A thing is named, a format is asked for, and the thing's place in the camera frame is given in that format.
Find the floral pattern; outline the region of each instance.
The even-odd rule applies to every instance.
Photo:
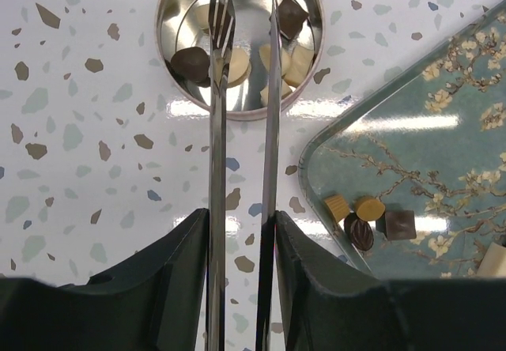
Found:
[[[307,162],[321,199],[375,195],[387,209],[415,212],[413,240],[388,241],[376,223],[375,244],[362,257],[381,278],[473,276],[489,245],[506,235],[506,16],[489,17],[429,57],[421,78],[414,75],[360,121],[395,123],[421,113],[419,127],[350,126]],[[440,123],[449,118],[453,124]]]

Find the terrazzo countertop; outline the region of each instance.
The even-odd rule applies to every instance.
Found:
[[[303,147],[347,104],[500,1],[323,0],[321,70],[281,120],[279,209],[340,255],[302,199]],[[0,0],[0,273],[84,284],[207,206],[208,115],[157,56],[156,4]],[[254,348],[264,140],[265,121],[228,123],[230,350]]]

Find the tray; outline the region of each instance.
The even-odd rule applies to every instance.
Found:
[[[306,146],[300,185],[359,270],[378,278],[476,273],[506,232],[506,1],[344,112]],[[415,212],[417,238],[374,228],[365,253],[323,204],[363,195]]]

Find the square chocolate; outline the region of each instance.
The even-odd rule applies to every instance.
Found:
[[[385,229],[388,240],[416,239],[414,211],[387,211],[385,213]]]
[[[309,14],[294,0],[282,0],[278,6],[279,32],[288,40],[293,39],[302,29]]]

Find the dark chocolate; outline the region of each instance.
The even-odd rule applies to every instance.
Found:
[[[388,240],[416,239],[414,211],[387,211],[385,213],[385,233]]]
[[[171,67],[179,76],[198,84],[209,77],[210,58],[200,47],[184,48],[172,56]]]
[[[345,233],[349,241],[360,251],[369,251],[374,244],[371,226],[355,213],[350,213],[345,218]]]
[[[288,40],[293,39],[302,29],[309,14],[294,0],[282,0],[278,6],[279,31]]]

